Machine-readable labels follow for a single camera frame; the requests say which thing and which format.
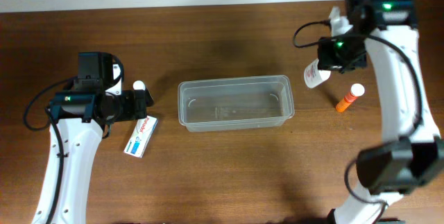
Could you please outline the black bottle white cap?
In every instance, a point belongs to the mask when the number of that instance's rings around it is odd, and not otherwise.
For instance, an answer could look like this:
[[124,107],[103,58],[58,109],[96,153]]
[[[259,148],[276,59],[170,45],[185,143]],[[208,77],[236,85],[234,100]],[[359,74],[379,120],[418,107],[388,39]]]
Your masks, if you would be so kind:
[[145,84],[141,80],[137,80],[133,83],[133,89],[135,91],[135,98],[139,102],[145,103],[146,107],[151,107],[154,105],[153,97],[151,96],[151,93],[146,88]]

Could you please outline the orange tube white cap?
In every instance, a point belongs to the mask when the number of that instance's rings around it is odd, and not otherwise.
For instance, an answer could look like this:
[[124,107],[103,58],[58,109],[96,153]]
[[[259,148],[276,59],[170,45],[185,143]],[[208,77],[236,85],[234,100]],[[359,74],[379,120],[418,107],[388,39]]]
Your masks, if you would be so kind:
[[350,91],[336,104],[337,112],[344,112],[353,102],[360,96],[364,95],[365,88],[362,84],[355,83],[351,86]]

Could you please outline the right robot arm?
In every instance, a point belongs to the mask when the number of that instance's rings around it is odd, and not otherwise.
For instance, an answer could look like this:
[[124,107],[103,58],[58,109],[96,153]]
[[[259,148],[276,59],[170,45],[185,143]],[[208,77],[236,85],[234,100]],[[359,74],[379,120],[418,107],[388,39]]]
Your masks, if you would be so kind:
[[443,171],[418,57],[412,0],[345,0],[333,10],[331,36],[318,44],[318,68],[345,72],[372,62],[382,110],[382,142],[353,159],[358,183],[328,223],[376,223],[384,210]]

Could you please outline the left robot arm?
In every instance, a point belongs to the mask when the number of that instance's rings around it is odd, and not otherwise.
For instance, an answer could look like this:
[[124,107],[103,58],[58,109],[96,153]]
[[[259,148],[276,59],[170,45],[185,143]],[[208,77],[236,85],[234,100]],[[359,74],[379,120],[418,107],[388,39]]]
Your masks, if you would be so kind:
[[125,72],[106,52],[78,55],[78,74],[62,81],[44,111],[49,158],[34,223],[85,223],[94,157],[116,122],[147,116],[153,99],[144,85],[124,90]]

